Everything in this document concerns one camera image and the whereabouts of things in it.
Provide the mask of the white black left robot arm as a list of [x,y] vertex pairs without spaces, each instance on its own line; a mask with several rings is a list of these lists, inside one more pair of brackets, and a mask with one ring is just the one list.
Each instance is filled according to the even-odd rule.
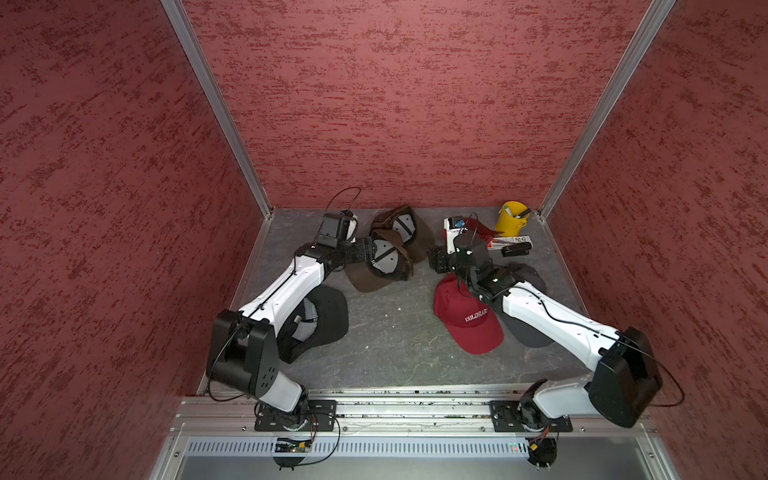
[[372,258],[372,240],[355,239],[356,227],[357,218],[349,210],[324,214],[313,242],[294,253],[286,270],[262,294],[217,315],[206,365],[208,382],[219,382],[286,414],[306,414],[305,388],[280,366],[346,335],[347,299],[325,281],[349,264]]

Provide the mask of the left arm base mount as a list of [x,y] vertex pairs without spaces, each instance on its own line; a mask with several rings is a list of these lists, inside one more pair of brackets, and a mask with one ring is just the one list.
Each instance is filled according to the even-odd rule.
[[254,409],[254,430],[277,433],[317,433],[334,430],[338,403],[310,399],[300,402],[296,412],[284,412],[259,403]]

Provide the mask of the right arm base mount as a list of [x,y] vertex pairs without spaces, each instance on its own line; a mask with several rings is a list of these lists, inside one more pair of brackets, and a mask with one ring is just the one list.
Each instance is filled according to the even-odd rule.
[[490,419],[497,433],[570,433],[571,420],[565,416],[549,418],[532,401],[490,401]]

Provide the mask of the black baseball cap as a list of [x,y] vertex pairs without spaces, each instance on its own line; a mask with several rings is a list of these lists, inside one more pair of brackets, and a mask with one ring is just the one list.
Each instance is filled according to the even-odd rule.
[[349,329],[345,295],[338,289],[318,286],[289,314],[277,335],[280,359],[295,362],[307,350],[342,339]]

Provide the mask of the dark grey baseball cap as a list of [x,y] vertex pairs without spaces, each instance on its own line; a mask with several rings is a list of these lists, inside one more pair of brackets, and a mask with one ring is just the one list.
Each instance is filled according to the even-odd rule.
[[[505,267],[512,273],[520,276],[524,281],[533,285],[537,290],[544,294],[548,293],[546,282],[541,278],[535,268],[517,262],[508,262],[505,264]],[[500,298],[492,304],[492,307],[497,318],[506,326],[509,332],[526,347],[543,348],[553,343],[552,339],[534,327],[505,313],[502,309],[502,300]]]

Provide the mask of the red baseball cap front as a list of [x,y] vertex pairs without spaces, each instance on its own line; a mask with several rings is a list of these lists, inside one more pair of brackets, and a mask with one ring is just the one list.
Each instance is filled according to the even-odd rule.
[[469,354],[486,354],[504,340],[493,310],[472,296],[454,274],[447,275],[436,286],[433,312],[456,344]]

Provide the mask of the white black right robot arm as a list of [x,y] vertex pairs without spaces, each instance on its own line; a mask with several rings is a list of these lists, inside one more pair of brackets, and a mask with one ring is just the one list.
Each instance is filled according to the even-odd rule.
[[468,231],[448,232],[445,246],[427,251],[437,273],[456,275],[467,292],[504,320],[523,344],[538,348],[556,343],[575,356],[588,373],[565,380],[541,379],[520,397],[522,427],[540,432],[565,417],[600,415],[630,428],[663,386],[648,338],[639,330],[619,331],[600,324],[550,298],[538,276],[522,264],[496,265],[486,244]]

